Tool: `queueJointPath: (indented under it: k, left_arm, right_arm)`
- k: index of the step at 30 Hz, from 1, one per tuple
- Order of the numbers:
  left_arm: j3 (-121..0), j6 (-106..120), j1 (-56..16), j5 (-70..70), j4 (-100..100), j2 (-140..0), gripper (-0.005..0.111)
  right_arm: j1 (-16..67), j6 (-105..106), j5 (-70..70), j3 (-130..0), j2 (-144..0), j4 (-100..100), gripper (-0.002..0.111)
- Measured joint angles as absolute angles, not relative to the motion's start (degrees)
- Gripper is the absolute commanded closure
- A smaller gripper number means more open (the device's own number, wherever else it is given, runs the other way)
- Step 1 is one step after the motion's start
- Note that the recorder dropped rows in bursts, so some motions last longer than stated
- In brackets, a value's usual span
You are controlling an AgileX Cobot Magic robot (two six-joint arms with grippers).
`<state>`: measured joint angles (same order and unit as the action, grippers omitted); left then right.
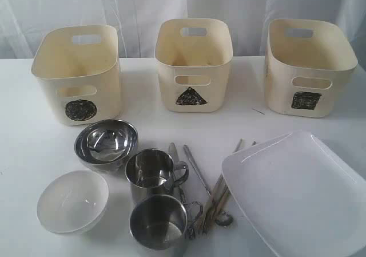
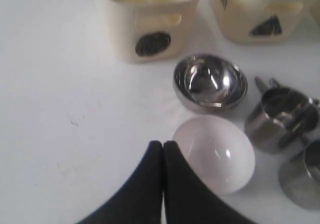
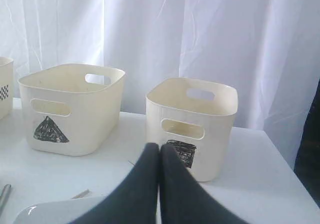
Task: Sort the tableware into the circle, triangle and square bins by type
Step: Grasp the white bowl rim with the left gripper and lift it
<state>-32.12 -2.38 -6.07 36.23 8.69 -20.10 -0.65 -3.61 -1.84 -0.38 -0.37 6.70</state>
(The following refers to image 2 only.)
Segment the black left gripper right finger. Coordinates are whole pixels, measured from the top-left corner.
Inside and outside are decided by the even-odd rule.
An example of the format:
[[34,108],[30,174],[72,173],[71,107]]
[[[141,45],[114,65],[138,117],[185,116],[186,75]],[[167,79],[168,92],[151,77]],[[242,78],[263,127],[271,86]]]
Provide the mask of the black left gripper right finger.
[[163,145],[162,187],[168,224],[253,224],[214,194],[191,169],[177,142]]

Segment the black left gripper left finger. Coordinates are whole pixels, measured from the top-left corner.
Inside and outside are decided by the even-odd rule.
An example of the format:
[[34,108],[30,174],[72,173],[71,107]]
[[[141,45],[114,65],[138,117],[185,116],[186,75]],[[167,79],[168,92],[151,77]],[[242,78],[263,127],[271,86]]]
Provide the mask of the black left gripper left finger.
[[163,202],[163,146],[150,141],[126,182],[80,224],[160,224]]

